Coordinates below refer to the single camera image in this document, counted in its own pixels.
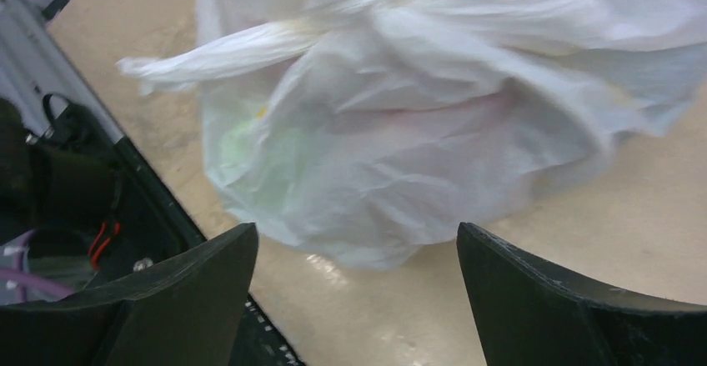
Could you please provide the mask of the white plastic shopping bag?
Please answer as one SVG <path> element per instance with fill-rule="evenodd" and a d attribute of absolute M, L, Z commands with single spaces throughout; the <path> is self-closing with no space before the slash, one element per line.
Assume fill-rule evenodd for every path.
<path fill-rule="evenodd" d="M 660 135 L 706 74 L 706 0 L 197 0 L 204 170 L 260 233 L 394 268 Z"/>

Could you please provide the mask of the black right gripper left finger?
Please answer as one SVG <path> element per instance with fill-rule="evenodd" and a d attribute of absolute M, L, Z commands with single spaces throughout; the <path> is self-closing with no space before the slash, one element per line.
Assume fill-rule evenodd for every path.
<path fill-rule="evenodd" d="M 245 309 L 258 232 L 206 243 L 56 302 L 1 309 L 4 365 L 226 365 Z"/>

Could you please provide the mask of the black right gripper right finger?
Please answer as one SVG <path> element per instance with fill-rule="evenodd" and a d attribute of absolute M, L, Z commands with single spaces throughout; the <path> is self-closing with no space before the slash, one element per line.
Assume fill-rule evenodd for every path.
<path fill-rule="evenodd" d="M 456 240 L 489 365 L 703 365 L 706 308 L 600 282 L 472 224 Z"/>

